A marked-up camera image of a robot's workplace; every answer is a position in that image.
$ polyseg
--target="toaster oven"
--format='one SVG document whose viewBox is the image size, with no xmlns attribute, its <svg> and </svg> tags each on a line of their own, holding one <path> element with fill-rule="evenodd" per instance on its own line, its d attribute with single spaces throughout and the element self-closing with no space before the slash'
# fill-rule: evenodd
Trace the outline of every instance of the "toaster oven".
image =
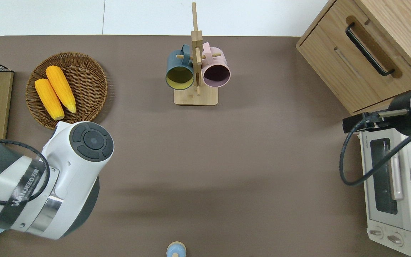
<svg viewBox="0 0 411 257">
<path fill-rule="evenodd" d="M 406 136 L 395 129 L 360 132 L 365 174 Z M 411 142 L 364 182 L 367 234 L 411 256 Z"/>
</svg>

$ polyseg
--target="woven round tray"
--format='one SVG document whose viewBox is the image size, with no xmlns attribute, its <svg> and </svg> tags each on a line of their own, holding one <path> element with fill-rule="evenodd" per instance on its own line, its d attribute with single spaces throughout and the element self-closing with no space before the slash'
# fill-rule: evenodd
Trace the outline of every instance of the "woven round tray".
<svg viewBox="0 0 411 257">
<path fill-rule="evenodd" d="M 34 87 L 36 80 L 47 78 L 45 70 L 50 65 L 56 65 L 64 72 L 77 109 L 73 114 L 62 105 L 64 118 L 60 121 L 72 124 L 93 120 L 106 101 L 107 78 L 99 63 L 79 52 L 61 52 L 52 55 L 33 70 L 26 85 L 26 104 L 34 119 L 51 130 L 59 122 L 50 117 Z"/>
</svg>

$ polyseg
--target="yellow corn cob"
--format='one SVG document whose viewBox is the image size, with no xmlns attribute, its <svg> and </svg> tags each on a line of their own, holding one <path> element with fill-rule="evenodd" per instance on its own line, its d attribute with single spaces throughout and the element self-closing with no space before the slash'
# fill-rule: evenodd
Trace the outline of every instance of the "yellow corn cob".
<svg viewBox="0 0 411 257">
<path fill-rule="evenodd" d="M 58 96 L 55 94 L 54 89 L 50 85 L 48 79 L 39 79 L 34 82 L 36 92 L 41 98 L 42 104 L 50 114 L 52 119 L 60 120 L 64 118 L 64 111 L 61 107 Z"/>
<path fill-rule="evenodd" d="M 73 114 L 75 113 L 75 98 L 72 94 L 71 87 L 64 76 L 60 67 L 52 65 L 45 70 L 47 78 L 49 79 L 52 87 L 57 93 L 58 98 L 63 105 Z"/>
</svg>

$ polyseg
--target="wooden mug tree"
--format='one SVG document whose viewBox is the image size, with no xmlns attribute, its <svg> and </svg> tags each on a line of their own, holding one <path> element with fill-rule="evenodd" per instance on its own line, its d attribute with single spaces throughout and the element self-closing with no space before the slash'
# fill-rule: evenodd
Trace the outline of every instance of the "wooden mug tree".
<svg viewBox="0 0 411 257">
<path fill-rule="evenodd" d="M 202 83 L 202 31 L 198 30 L 196 15 L 196 3 L 192 3 L 193 8 L 193 31 L 191 32 L 191 58 L 193 59 L 194 84 L 185 90 L 174 90 L 174 103 L 177 105 L 216 105 L 218 104 L 218 88 L 210 87 Z"/>
</svg>

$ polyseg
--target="black drawer handle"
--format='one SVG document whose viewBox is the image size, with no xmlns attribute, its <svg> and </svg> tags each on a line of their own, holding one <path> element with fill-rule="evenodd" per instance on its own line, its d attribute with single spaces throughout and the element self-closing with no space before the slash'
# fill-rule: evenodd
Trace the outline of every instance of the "black drawer handle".
<svg viewBox="0 0 411 257">
<path fill-rule="evenodd" d="M 353 34 L 351 31 L 351 28 L 354 26 L 354 22 L 352 22 L 347 29 L 345 30 L 345 34 L 347 34 L 348 38 L 353 42 L 353 44 L 357 47 L 359 52 L 361 52 L 362 55 L 370 62 L 372 67 L 382 76 L 387 76 L 390 75 L 391 73 L 394 72 L 394 69 L 390 71 L 385 71 L 383 68 L 377 63 L 377 61 L 372 57 L 369 51 L 359 42 L 359 39 L 356 38 L 356 36 Z"/>
</svg>

